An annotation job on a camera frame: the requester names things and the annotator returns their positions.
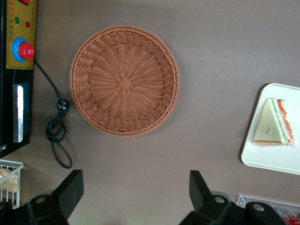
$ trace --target red can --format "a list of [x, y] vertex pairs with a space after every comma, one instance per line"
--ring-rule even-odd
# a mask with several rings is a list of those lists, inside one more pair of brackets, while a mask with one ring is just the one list
[[280, 206], [275, 210], [287, 225], [300, 225], [300, 220], [286, 206]]

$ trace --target power cord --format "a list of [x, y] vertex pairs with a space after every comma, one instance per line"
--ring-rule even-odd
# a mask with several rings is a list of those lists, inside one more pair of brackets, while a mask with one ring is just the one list
[[[58, 112], [57, 112], [56, 118], [48, 123], [47, 130], [46, 130], [47, 138], [51, 143], [52, 152], [53, 152], [54, 157], [55, 157], [56, 161], [58, 162], [58, 164], [66, 169], [71, 169], [73, 166], [72, 158], [70, 157], [70, 155], [68, 154], [66, 149], [60, 143], [67, 136], [67, 129], [62, 120], [65, 118], [66, 114], [69, 111], [70, 103], [66, 99], [60, 98], [60, 94], [59, 94], [56, 86], [50, 79], [50, 77], [47, 75], [47, 73], [43, 70], [43, 68], [39, 65], [39, 63], [36, 60], [34, 60], [34, 63], [39, 68], [39, 70], [43, 73], [43, 75], [46, 77], [46, 79], [49, 81], [49, 83], [53, 87], [56, 97], [58, 99], [58, 103], [56, 105]], [[56, 154], [54, 144], [57, 144], [60, 147], [60, 149], [62, 150], [62, 152], [67, 156], [67, 158], [69, 159], [69, 165], [65, 165], [60, 161], [60, 159], [58, 158], [58, 156]]]

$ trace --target table surface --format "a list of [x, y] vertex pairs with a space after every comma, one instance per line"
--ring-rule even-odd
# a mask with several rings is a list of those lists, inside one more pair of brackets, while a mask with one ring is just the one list
[[[71, 225], [176, 225], [193, 209], [189, 171], [211, 190], [300, 204], [300, 176], [246, 166], [240, 154], [261, 89], [300, 87], [300, 1], [52, 0], [38, 3], [36, 60], [71, 101], [63, 145], [83, 169], [85, 193]], [[72, 101], [69, 71], [95, 32], [130, 24], [159, 36], [180, 70], [174, 111], [139, 137], [107, 135]], [[45, 129], [55, 93], [35, 68], [31, 142], [4, 159], [24, 162], [22, 202], [70, 173], [55, 161]]]

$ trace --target sandwich slice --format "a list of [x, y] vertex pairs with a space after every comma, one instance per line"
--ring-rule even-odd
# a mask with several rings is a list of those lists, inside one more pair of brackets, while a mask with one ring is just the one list
[[295, 136], [287, 119], [283, 99], [268, 98], [262, 110], [254, 143], [261, 146], [293, 146]]

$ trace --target round woven basket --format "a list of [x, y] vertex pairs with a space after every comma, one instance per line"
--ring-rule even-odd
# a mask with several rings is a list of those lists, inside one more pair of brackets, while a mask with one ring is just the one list
[[154, 130], [170, 115], [179, 93], [179, 70], [156, 35], [114, 26], [79, 48], [70, 87], [78, 111], [93, 127], [132, 137]]

